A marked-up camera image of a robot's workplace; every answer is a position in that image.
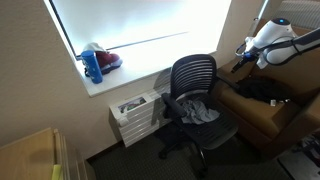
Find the gray cloth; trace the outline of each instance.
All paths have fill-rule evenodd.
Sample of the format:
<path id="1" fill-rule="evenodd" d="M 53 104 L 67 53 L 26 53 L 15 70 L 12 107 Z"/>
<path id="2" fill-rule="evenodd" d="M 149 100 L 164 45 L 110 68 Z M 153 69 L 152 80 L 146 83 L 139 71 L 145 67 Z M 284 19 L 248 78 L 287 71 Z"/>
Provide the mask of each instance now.
<path id="1" fill-rule="evenodd" d="M 202 124 L 217 119 L 220 113 L 216 110 L 207 109 L 201 101 L 186 101 L 182 107 L 187 112 L 187 116 L 181 118 L 183 123 Z"/>

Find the brown armchair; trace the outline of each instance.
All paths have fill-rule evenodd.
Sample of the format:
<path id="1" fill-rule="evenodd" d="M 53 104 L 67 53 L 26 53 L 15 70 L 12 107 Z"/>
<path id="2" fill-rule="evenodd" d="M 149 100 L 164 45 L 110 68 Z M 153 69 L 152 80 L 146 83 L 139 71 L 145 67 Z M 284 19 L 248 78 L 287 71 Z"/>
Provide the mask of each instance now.
<path id="1" fill-rule="evenodd" d="M 298 35 L 310 30 L 293 27 Z M 303 137 L 320 128 L 320 50 L 315 49 L 282 66 L 268 65 L 259 69 L 255 62 L 247 63 L 234 74 L 232 67 L 238 58 L 218 69 L 218 74 L 237 82 L 249 75 L 269 77 L 286 84 L 293 97 L 275 107 L 261 101 L 244 98 L 230 86 L 219 82 L 212 93 L 239 124 L 239 134 L 269 158 L 274 158 Z"/>

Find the water bottle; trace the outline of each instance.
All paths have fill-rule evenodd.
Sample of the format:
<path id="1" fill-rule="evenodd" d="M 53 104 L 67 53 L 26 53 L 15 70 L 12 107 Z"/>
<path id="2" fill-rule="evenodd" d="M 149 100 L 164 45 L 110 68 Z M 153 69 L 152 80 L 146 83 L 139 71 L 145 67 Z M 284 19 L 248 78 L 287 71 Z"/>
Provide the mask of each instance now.
<path id="1" fill-rule="evenodd" d="M 83 62 L 88 70 L 89 76 L 94 84 L 102 82 L 102 74 L 96 58 L 96 54 L 92 50 L 83 51 L 81 53 Z"/>

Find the black office chair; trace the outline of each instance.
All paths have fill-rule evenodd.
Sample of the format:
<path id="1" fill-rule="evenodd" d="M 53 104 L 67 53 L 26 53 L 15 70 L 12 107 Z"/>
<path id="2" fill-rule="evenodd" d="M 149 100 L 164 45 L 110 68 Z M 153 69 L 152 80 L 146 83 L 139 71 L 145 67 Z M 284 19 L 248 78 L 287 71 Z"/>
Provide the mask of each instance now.
<path id="1" fill-rule="evenodd" d="M 204 167 L 201 171 L 204 173 L 208 166 L 202 150 L 212 150 L 219 147 L 238 130 L 236 122 L 227 118 L 226 114 L 214 105 L 212 98 L 209 96 L 215 83 L 219 80 L 216 71 L 215 59 L 210 55 L 196 54 L 183 57 L 176 61 L 171 69 L 170 94 L 162 94 L 162 99 L 166 105 L 164 117 L 171 118 L 172 123 L 177 125 L 189 140 L 194 142 L 202 159 Z M 186 100 L 202 101 L 207 108 L 218 110 L 220 112 L 219 118 L 201 125 L 183 123 L 181 117 L 186 116 L 187 113 L 181 103 Z M 159 152 L 159 157 L 161 159 L 167 158 L 167 153 L 178 144 L 180 144 L 180 141 L 168 144 Z"/>

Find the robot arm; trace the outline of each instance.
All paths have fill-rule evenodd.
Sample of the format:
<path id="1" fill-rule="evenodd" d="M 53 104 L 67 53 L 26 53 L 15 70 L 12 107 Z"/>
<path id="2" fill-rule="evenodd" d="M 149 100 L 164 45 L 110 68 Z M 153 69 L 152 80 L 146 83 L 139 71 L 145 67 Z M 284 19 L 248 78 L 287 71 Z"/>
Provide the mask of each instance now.
<path id="1" fill-rule="evenodd" d="M 239 54 L 238 51 L 243 45 L 246 45 L 246 48 Z M 245 43 L 237 49 L 236 55 L 242 57 L 242 60 L 233 67 L 232 72 L 257 59 L 257 65 L 261 69 L 268 64 L 283 65 L 295 56 L 319 46 L 320 28 L 297 37 L 288 20 L 273 19 L 263 26 L 256 37 L 247 37 Z"/>

